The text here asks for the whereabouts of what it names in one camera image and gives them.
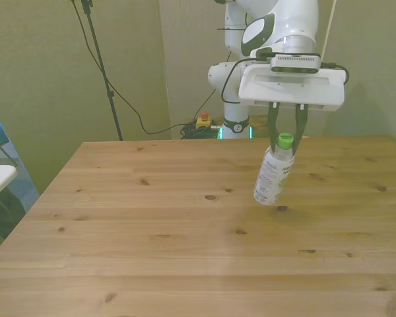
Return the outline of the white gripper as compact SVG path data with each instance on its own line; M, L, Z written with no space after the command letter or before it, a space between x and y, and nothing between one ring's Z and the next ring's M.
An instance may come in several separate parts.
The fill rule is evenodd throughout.
M296 154L312 110L334 112L345 101L346 73L341 69L321 69L316 74L276 73L268 64L248 66L242 75L238 96L247 106L268 106L267 127L271 151L278 139L278 104L296 104L296 130L292 146Z

